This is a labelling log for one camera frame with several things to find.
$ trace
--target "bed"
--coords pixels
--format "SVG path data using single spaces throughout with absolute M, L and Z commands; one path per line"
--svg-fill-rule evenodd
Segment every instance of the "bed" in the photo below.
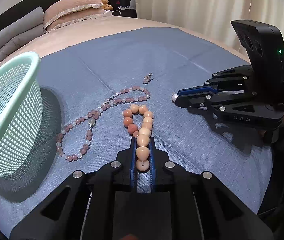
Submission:
M 145 104 L 155 115 L 157 148 L 188 171 L 213 172 L 258 212 L 271 176 L 271 148 L 262 143 L 255 129 L 218 123 L 205 109 L 188 111 L 170 99 L 174 91 L 201 85 L 212 73 L 245 65 L 248 58 L 193 31 L 116 16 L 85 20 L 44 34 L 0 66 L 26 51 L 41 57 L 37 80 L 57 99 L 61 127 L 100 105 L 113 92 L 142 85 L 143 77 L 153 72 L 154 80 L 145 85 L 151 92 Z M 74 170 L 95 171 L 129 147 L 130 136 L 121 126 L 121 112 L 126 107 L 115 106 L 101 115 L 90 152 L 82 159 L 69 163 L 50 152 L 47 170 L 31 195 L 17 200 L 11 196 L 18 195 L 18 190 L 6 198 L 0 190 L 0 230 L 6 237 Z M 64 151 L 78 150 L 86 126 L 76 127 L 65 137 Z

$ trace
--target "peach bead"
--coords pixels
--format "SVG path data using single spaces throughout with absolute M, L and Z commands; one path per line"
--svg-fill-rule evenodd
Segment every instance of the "peach bead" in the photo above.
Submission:
M 133 123 L 133 119 L 132 118 L 130 118 L 130 117 L 124 118 L 123 124 L 124 124 L 125 127 L 128 127 L 130 123 Z
M 147 117 L 143 118 L 143 122 L 149 122 L 150 124 L 153 124 L 153 118 L 147 116 Z
M 143 114 L 143 116 L 144 117 L 151 117 L 151 118 L 153 118 L 153 112 L 151 112 L 151 111 L 146 111 L 146 112 L 144 112 L 144 114 Z
M 134 136 L 135 138 L 139 136 L 139 132 L 138 131 L 135 131 L 132 136 Z
M 139 113 L 140 114 L 144 114 L 146 111 L 148 111 L 146 105 L 140 106 L 140 108 L 139 108 Z
M 139 130 L 139 128 L 137 127 L 136 124 L 130 123 L 128 125 L 128 132 L 129 132 L 130 135 L 133 135 L 133 133 L 138 131 L 138 130 Z
M 140 161 L 146 161 L 150 155 L 150 149 L 147 147 L 139 147 L 135 150 L 135 154 Z
M 146 161 L 137 160 L 137 169 L 139 171 L 147 171 L 149 167 L 150 167 L 150 163 L 148 160 Z
M 145 134 L 146 136 L 151 136 L 151 131 L 148 128 L 142 127 L 139 129 L 139 135 Z
M 137 143 L 140 147 L 144 146 L 148 146 L 150 142 L 150 138 L 145 135 L 145 134 L 139 134 L 139 136 L 137 137 Z
M 130 109 L 132 111 L 133 114 L 136 114 L 139 111 L 140 106 L 132 104 L 130 105 Z
M 150 131 L 152 130 L 153 126 L 149 122 L 142 123 L 141 127 L 148 128 Z
M 123 117 L 131 117 L 132 118 L 132 111 L 130 109 L 125 109 L 123 111 Z

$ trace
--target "pillow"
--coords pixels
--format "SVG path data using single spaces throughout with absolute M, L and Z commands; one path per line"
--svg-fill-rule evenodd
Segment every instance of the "pillow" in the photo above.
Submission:
M 102 2 L 100 0 L 60 0 L 51 5 L 44 14 L 44 28 L 52 22 L 71 12 L 85 10 L 87 8 L 100 8 Z
M 43 29 L 43 24 L 40 24 L 10 39 L 7 44 L 0 48 L 0 62 L 4 60 L 8 55 L 18 50 L 20 47 L 29 43 L 33 39 L 42 36 L 44 33 L 45 30 Z
M 111 11 L 105 11 L 102 8 L 89 8 L 83 11 L 77 11 L 70 13 L 68 15 L 64 15 L 60 18 L 58 18 L 56 21 L 52 22 L 51 25 L 49 25 L 46 30 L 49 32 L 51 30 L 55 30 L 61 27 L 64 27 L 66 25 L 70 25 L 76 22 L 80 22 L 86 19 L 96 19 L 101 18 L 105 16 L 111 16 Z
M 8 25 L 0 31 L 0 48 L 3 47 L 11 38 L 28 31 L 29 29 L 43 23 L 43 9 L 37 7 L 21 19 Z

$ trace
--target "basket rim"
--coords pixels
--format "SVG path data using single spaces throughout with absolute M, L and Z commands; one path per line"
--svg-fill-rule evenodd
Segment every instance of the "basket rim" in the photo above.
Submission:
M 17 87 L 16 91 L 13 93 L 11 99 L 8 101 L 7 105 L 0 114 L 0 141 L 6 132 L 6 128 L 12 121 L 17 110 L 21 106 L 21 103 L 25 99 L 27 93 L 29 92 L 31 86 L 33 85 L 40 63 L 40 57 L 37 53 L 33 51 L 22 53 L 9 61 L 5 62 L 0 67 L 0 76 L 6 71 L 16 67 L 17 65 L 23 64 L 23 61 L 31 61 L 30 67 L 22 79 L 20 85 Z

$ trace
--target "gray pillow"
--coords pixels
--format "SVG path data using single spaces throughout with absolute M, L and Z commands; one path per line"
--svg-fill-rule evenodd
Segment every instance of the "gray pillow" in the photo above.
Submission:
M 41 7 L 37 7 L 21 19 L 8 25 L 0 31 L 0 48 L 3 47 L 11 38 L 28 31 L 29 29 L 43 24 L 44 12 Z
M 42 36 L 44 33 L 45 30 L 43 29 L 43 24 L 40 24 L 10 39 L 7 44 L 0 48 L 0 62 L 4 60 L 8 55 L 18 50 L 20 47 L 29 43 L 33 39 Z

